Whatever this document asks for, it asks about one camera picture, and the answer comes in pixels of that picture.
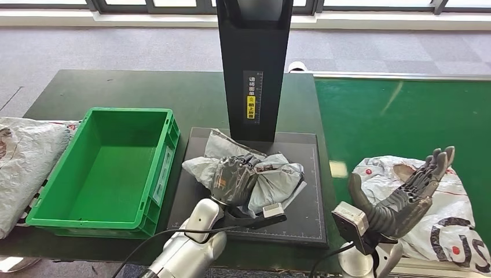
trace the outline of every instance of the black vertical column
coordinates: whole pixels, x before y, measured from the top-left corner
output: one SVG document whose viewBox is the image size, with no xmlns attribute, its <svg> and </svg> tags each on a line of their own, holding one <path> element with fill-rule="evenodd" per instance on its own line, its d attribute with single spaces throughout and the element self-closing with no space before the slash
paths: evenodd
<svg viewBox="0 0 491 278">
<path fill-rule="evenodd" d="M 235 140 L 274 141 L 293 0 L 217 0 Z"/>
</svg>

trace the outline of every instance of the green plastic crate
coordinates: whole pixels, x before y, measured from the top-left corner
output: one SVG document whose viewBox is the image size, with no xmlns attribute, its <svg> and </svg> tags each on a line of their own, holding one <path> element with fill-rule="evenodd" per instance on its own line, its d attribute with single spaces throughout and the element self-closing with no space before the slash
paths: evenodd
<svg viewBox="0 0 491 278">
<path fill-rule="evenodd" d="M 170 109 L 92 108 L 27 224 L 60 236 L 154 235 L 178 139 Z"/>
</svg>

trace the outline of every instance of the plastic mailer bag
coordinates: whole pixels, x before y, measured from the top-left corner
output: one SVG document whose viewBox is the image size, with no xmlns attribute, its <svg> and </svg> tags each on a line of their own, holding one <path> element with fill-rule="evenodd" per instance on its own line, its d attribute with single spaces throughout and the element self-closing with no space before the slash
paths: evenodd
<svg viewBox="0 0 491 278">
<path fill-rule="evenodd" d="M 261 162 L 254 166 L 258 180 L 252 190 L 247 206 L 239 209 L 251 216 L 262 212 L 262 208 L 274 203 L 281 203 L 285 209 L 307 185 L 303 180 L 303 166 L 290 163 L 281 153 L 267 156 L 247 146 L 241 145 L 213 129 L 205 147 L 204 156 L 186 160 L 182 168 L 193 175 L 198 182 L 210 188 L 213 176 L 221 158 L 228 156 L 253 154 Z"/>
<path fill-rule="evenodd" d="M 0 118 L 0 239 L 13 229 L 68 142 L 64 125 Z"/>
<path fill-rule="evenodd" d="M 361 176 L 362 190 L 373 204 L 388 197 L 424 161 L 380 156 L 366 158 L 353 170 Z M 433 194 L 433 205 L 421 221 L 400 239 L 404 255 L 428 261 L 450 261 L 461 268 L 490 273 L 489 251 L 474 230 L 472 207 L 466 190 L 448 168 Z"/>
</svg>

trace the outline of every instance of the yellow warning label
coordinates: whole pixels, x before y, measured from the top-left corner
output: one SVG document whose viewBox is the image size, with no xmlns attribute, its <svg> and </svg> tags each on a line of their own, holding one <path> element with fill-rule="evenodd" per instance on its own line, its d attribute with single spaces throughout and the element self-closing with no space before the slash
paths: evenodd
<svg viewBox="0 0 491 278">
<path fill-rule="evenodd" d="M 247 97 L 247 119 L 254 119 L 256 116 L 256 97 Z"/>
</svg>

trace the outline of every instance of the black cutting mat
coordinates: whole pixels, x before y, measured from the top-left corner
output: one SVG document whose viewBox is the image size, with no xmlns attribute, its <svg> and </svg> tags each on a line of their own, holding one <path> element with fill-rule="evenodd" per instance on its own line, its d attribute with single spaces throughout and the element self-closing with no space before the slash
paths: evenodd
<svg viewBox="0 0 491 278">
<path fill-rule="evenodd" d="M 210 129 L 193 127 L 186 147 L 185 160 L 203 156 Z M 240 228 L 227 232 L 231 239 L 265 240 L 289 244 L 307 244 L 328 247 L 320 170 L 318 162 L 317 137 L 315 134 L 276 133 L 274 143 L 240 142 L 268 155 L 281 152 L 289 161 L 300 163 L 305 171 L 307 186 L 285 209 L 287 220 L 258 230 Z M 199 200 L 209 197 L 210 191 L 196 179 L 181 170 L 181 176 L 167 227 L 178 228 L 190 216 Z"/>
</svg>

